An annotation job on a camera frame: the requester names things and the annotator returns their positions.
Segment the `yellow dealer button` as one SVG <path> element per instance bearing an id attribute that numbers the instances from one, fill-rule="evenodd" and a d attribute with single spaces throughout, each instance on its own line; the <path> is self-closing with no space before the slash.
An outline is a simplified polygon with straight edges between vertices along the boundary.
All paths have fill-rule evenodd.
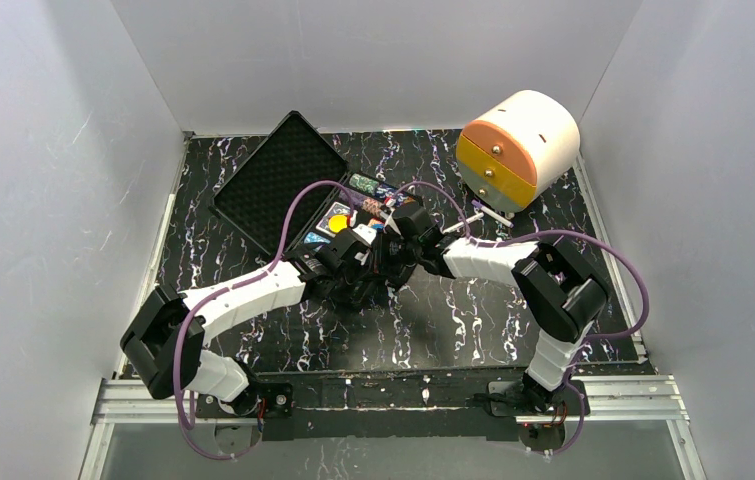
<path id="1" fill-rule="evenodd" d="M 346 215 L 334 215 L 328 220 L 328 229 L 332 234 L 337 234 L 349 227 L 349 218 Z"/>

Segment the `blue playing card deck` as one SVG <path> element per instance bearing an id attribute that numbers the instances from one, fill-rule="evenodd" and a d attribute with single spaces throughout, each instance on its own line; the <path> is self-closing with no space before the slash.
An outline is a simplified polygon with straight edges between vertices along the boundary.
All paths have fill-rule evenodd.
<path id="1" fill-rule="evenodd" d="M 349 226 L 352 212 L 348 205 L 334 202 L 329 210 L 322 216 L 316 229 L 334 236 Z"/>

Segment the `black poker set case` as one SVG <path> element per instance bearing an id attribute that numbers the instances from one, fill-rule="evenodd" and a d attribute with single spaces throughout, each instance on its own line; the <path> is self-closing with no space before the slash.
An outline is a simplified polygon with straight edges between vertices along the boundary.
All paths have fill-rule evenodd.
<path id="1" fill-rule="evenodd" d="M 324 243 L 305 244 L 308 232 L 330 241 L 336 236 L 316 229 L 334 202 L 348 205 L 349 227 L 366 224 L 378 231 L 383 222 L 374 221 L 355 205 L 344 185 L 353 170 L 349 163 L 297 111 L 287 114 L 257 149 L 235 170 L 215 194 L 213 212 L 243 234 L 262 252 L 280 260 L 290 251 L 305 246 L 312 250 Z M 357 283 L 350 300 L 339 303 L 358 306 L 388 285 L 377 278 Z"/>

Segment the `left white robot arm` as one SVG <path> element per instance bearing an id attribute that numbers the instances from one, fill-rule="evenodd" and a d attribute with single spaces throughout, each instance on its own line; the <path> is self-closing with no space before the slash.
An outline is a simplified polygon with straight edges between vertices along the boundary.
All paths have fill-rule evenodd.
<path id="1" fill-rule="evenodd" d="M 379 233 L 346 228 L 316 250 L 305 246 L 282 260 L 211 287 L 148 294 L 120 340 L 130 365 L 155 400 L 183 390 L 231 403 L 259 389 L 243 364 L 209 350 L 212 339 L 274 310 L 307 300 L 350 300 L 371 272 Z"/>

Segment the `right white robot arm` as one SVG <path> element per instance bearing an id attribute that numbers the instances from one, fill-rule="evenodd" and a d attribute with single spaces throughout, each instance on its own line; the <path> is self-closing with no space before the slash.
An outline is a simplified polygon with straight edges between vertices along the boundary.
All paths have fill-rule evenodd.
<path id="1" fill-rule="evenodd" d="M 539 328 L 535 351 L 510 393 L 490 402 L 545 412 L 562 401 L 573 360 L 605 309 L 609 287 L 561 234 L 514 243 L 445 234 L 417 203 L 395 209 L 371 243 L 375 273 L 406 281 L 418 266 L 449 279 L 493 281 L 517 289 Z"/>

